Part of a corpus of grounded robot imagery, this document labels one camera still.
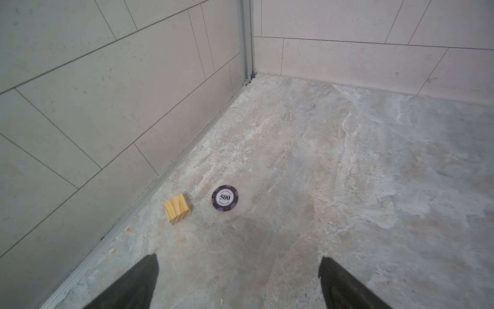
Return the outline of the aluminium corner frame post left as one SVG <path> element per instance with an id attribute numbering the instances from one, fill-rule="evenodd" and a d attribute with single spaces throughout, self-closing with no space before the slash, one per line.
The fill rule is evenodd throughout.
<path id="1" fill-rule="evenodd" d="M 237 21 L 239 24 L 239 42 L 244 84 L 251 83 L 255 77 L 253 1 L 237 0 Z"/>

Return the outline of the small wooden block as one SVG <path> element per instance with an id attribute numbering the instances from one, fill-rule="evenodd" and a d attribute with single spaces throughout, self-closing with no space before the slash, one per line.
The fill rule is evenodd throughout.
<path id="1" fill-rule="evenodd" d="M 190 207 L 183 193 L 169 199 L 164 204 L 164 210 L 170 224 L 175 225 L 191 214 Z"/>

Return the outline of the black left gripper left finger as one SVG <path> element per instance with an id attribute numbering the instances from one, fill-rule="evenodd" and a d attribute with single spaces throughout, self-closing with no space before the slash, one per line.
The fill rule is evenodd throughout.
<path id="1" fill-rule="evenodd" d="M 103 293 L 88 303 L 90 308 L 150 308 L 159 274 L 156 254 L 143 257 Z"/>

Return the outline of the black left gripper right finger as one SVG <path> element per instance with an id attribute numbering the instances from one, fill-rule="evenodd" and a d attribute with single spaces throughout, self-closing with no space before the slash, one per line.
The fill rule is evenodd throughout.
<path id="1" fill-rule="evenodd" d="M 327 308 L 392 308 L 331 257 L 322 258 L 318 277 Z"/>

